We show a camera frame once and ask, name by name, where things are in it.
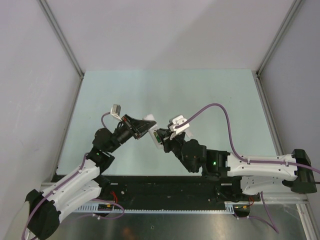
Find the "green battery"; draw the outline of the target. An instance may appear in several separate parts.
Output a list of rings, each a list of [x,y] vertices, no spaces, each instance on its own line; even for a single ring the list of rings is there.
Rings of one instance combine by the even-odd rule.
[[[158,133],[157,133],[157,132],[155,132],[155,133],[154,133],[154,135],[155,135],[156,140],[157,140],[158,142],[161,142],[161,139],[160,139],[160,137],[159,137]]]

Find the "white remote control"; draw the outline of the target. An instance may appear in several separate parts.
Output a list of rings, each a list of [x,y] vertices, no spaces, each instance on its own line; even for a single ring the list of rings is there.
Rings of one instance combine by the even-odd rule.
[[[152,114],[146,115],[145,117],[143,117],[143,119],[146,118],[147,116],[153,117],[153,118],[155,119],[155,117],[154,117]],[[160,144],[158,143],[158,141],[157,141],[157,139],[156,139],[156,137],[155,137],[155,135],[154,135],[154,133],[155,133],[156,130],[158,130],[158,129],[159,129],[159,126],[158,126],[158,123],[157,123],[154,127],[152,127],[152,128],[148,131],[148,133],[150,134],[150,136],[151,136],[151,138],[152,138],[155,146],[156,146],[158,149],[162,149],[162,148],[163,148],[163,145],[160,145]]]

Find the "white battery cover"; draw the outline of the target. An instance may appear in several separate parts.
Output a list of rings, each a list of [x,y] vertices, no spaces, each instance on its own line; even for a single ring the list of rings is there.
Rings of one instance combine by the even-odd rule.
[[[190,139],[193,137],[193,134],[191,133],[191,131],[190,131],[189,129],[186,129],[186,130],[185,130],[185,134],[186,134],[187,137],[190,138]]]

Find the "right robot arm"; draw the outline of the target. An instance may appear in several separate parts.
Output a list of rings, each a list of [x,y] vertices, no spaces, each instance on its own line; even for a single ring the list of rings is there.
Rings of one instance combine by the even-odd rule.
[[[163,151],[172,152],[189,173],[201,172],[212,181],[240,177],[240,183],[230,188],[231,196],[237,201],[277,183],[293,193],[317,192],[310,159],[302,149],[274,157],[236,156],[233,152],[208,149],[195,139],[186,141],[185,132],[175,134],[160,128],[151,135]]]

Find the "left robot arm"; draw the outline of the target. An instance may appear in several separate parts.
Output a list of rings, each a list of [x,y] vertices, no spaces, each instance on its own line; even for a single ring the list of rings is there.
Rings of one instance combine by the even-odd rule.
[[[125,114],[119,118],[114,131],[106,126],[94,134],[92,149],[83,156],[81,164],[71,173],[44,190],[31,190],[25,201],[29,216],[25,230],[38,240],[48,239],[63,220],[78,207],[96,198],[105,200],[111,188],[102,173],[114,161],[112,153],[130,138],[141,139],[152,131],[157,122],[152,114],[135,119]]]

